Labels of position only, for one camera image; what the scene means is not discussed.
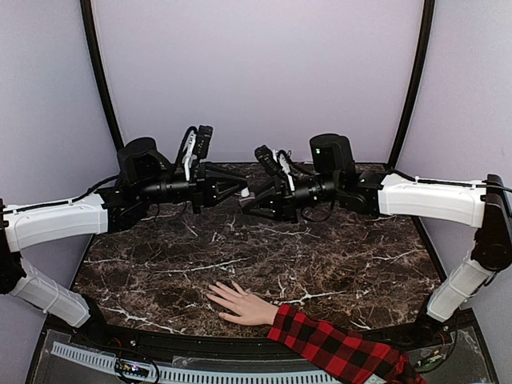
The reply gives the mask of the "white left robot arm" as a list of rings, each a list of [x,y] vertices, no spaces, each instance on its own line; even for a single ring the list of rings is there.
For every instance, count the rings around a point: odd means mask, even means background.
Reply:
[[[96,349],[113,341],[101,310],[92,298],[77,294],[37,270],[21,255],[39,243],[85,234],[129,230],[152,205],[188,202],[193,212],[213,207],[248,191],[247,180],[206,160],[207,134],[186,132],[177,161],[183,172],[158,152],[150,137],[136,138],[118,151],[113,186],[102,181],[83,195],[32,206],[1,207],[1,292],[20,298],[46,314],[81,330]]]

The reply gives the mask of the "mannequin hand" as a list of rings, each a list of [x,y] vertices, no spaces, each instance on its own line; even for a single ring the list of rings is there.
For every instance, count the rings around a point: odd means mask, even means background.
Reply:
[[[220,318],[241,326],[271,326],[274,323],[278,306],[244,290],[235,281],[231,285],[221,282],[208,285],[207,298],[226,310],[218,313]]]

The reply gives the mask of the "red plaid sleeve forearm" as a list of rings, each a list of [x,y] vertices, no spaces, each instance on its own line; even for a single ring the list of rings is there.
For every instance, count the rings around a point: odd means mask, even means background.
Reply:
[[[408,354],[283,304],[267,335],[342,383],[424,383]]]

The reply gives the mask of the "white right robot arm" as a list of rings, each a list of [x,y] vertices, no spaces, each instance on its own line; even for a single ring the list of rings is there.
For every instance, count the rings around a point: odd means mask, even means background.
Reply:
[[[457,222],[475,228],[474,247],[430,296],[425,317],[408,330],[416,347],[427,346],[439,333],[439,322],[481,286],[511,265],[511,208],[499,176],[456,182],[411,177],[398,170],[358,172],[350,141],[339,134],[310,140],[314,174],[296,180],[283,150],[260,146],[254,152],[270,176],[255,191],[242,191],[244,214],[296,222],[298,212],[328,202],[371,217],[406,215]]]

